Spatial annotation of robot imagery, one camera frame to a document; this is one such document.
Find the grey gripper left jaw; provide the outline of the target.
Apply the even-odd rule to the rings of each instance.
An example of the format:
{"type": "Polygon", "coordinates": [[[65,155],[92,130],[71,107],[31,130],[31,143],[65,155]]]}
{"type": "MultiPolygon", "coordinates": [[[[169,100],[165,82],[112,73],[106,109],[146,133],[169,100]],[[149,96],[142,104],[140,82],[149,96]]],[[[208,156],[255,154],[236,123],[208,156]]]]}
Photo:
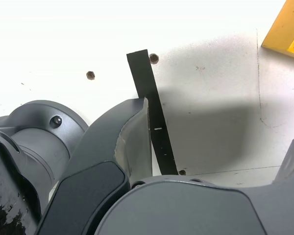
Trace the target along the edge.
{"type": "Polygon", "coordinates": [[[148,100],[129,99],[85,132],[36,231],[92,235],[107,211],[152,175],[148,100]]]}

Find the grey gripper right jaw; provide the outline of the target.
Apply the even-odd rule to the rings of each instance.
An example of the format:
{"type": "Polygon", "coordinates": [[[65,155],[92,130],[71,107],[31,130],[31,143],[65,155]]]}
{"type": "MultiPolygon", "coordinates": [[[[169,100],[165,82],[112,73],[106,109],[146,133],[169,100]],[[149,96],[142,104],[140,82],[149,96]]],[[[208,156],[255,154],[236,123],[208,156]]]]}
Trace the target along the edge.
{"type": "Polygon", "coordinates": [[[275,180],[225,188],[156,178],[119,199],[97,235],[294,235],[294,139],[275,180]]]}

